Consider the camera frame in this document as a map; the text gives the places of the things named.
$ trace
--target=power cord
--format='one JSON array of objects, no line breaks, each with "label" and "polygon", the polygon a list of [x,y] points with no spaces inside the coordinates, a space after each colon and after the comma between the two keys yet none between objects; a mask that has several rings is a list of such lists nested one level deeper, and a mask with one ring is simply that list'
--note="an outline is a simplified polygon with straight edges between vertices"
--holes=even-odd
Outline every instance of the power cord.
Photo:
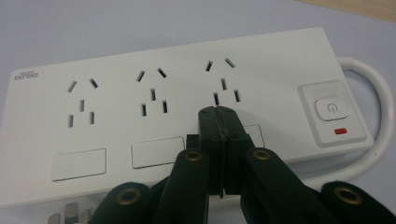
[{"label": "power cord", "polygon": [[325,175],[303,179],[302,181],[312,189],[320,189],[324,183],[335,180],[347,181],[372,167],[388,150],[395,128],[395,105],[387,81],[366,63],[348,57],[337,59],[343,71],[355,72],[367,78],[374,85],[381,106],[379,134],[373,147],[345,168]]}]

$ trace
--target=brand logo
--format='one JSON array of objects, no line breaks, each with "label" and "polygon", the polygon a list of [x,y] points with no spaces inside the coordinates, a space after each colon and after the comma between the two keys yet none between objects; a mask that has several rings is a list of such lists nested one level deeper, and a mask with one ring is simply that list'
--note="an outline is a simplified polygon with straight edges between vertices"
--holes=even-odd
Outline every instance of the brand logo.
[{"label": "brand logo", "polygon": [[31,77],[38,77],[38,73],[35,73],[35,71],[20,73],[18,76],[14,77],[14,80],[21,80]]}]

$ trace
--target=power strip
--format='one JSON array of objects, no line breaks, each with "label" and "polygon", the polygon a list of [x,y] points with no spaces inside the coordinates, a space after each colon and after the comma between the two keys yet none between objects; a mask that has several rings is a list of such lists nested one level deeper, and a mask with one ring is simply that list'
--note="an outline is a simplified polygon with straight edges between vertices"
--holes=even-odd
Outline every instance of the power strip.
[{"label": "power strip", "polygon": [[320,28],[19,69],[0,135],[0,207],[155,183],[212,105],[235,110],[256,147],[285,162],[374,143]]}]

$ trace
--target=red indicator light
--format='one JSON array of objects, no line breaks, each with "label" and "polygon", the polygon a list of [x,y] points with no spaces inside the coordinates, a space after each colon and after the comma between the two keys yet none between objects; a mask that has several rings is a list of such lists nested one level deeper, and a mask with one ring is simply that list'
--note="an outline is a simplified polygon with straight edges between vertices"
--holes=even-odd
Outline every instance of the red indicator light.
[{"label": "red indicator light", "polygon": [[335,132],[335,134],[344,134],[344,133],[347,133],[347,129],[346,128],[335,129],[334,132]]}]

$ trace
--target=clamp jaw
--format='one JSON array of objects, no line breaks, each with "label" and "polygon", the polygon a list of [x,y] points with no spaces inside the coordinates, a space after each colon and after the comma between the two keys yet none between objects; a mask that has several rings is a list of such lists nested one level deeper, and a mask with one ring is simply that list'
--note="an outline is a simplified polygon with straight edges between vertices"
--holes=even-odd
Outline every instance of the clamp jaw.
[{"label": "clamp jaw", "polygon": [[111,190],[90,224],[203,224],[208,196],[241,195],[247,223],[396,223],[396,217],[363,190],[345,182],[310,189],[267,148],[254,147],[235,111],[202,109],[199,134],[172,173],[151,188],[124,183]]}]

